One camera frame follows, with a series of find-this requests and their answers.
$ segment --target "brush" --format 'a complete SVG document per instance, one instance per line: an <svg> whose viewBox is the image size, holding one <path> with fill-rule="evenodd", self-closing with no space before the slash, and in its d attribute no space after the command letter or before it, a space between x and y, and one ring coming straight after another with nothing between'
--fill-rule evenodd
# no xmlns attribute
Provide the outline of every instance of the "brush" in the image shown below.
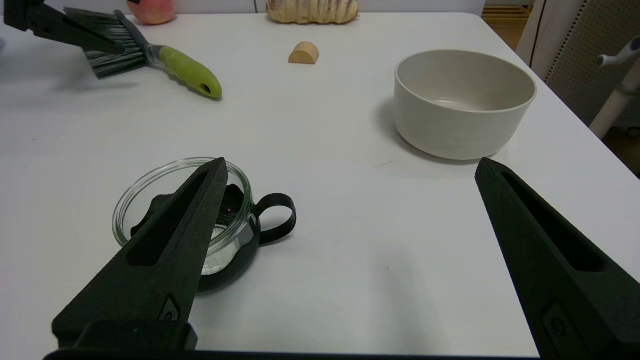
<svg viewBox="0 0 640 360"><path fill-rule="evenodd" d="M125 47L118 55L83 49L98 79L150 66L163 69L204 96L222 98L222 87L207 67L172 47L150 44L120 10L109 14L65 8L65 13L72 21Z"/></svg>

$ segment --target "bread loaf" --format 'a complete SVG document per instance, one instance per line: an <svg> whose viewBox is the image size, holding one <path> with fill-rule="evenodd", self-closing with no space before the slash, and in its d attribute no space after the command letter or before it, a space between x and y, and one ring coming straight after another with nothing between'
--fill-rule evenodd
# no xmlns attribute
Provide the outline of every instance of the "bread loaf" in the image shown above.
<svg viewBox="0 0 640 360"><path fill-rule="evenodd" d="M358 17L358 0L268 0L267 14L283 23L343 24Z"/></svg>

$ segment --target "wood piece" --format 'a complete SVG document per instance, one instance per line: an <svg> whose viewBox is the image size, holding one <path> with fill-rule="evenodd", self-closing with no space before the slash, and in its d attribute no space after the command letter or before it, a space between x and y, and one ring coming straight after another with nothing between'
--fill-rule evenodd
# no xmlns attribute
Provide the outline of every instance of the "wood piece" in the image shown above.
<svg viewBox="0 0 640 360"><path fill-rule="evenodd" d="M524 29L529 15L529 11L523 6L485 6L482 18L492 27L520 25Z"/></svg>
<svg viewBox="0 0 640 360"><path fill-rule="evenodd" d="M289 55L289 62L313 65L318 61L318 57L320 57L318 48L310 42L303 41L293 49L293 52Z"/></svg>

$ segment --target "apple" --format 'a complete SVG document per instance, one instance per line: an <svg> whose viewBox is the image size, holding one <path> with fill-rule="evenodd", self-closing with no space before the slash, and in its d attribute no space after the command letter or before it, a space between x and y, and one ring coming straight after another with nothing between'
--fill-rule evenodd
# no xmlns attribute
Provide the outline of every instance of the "apple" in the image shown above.
<svg viewBox="0 0 640 360"><path fill-rule="evenodd" d="M131 13L146 25L164 24L175 17L173 0L140 0L140 4L127 1Z"/></svg>

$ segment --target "table surface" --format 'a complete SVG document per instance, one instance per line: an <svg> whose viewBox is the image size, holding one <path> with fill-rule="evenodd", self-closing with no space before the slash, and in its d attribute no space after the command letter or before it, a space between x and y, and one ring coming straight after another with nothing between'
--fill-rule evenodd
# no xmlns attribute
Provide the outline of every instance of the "table surface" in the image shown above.
<svg viewBox="0 0 640 360"><path fill-rule="evenodd" d="M231 287L196 298L198 348L535 356L474 182L392 123L394 67L430 49L525 64L478 17L363 13L345 26L181 15L142 28L210 67L214 102L154 69L97 81L79 49L0 27L0 352L56 349L52 319L116 254L121 194L173 160L224 156L298 226ZM314 66L287 63L300 41ZM640 182L539 79L493 158L640 279ZM267 226L288 216L270 210Z"/></svg>

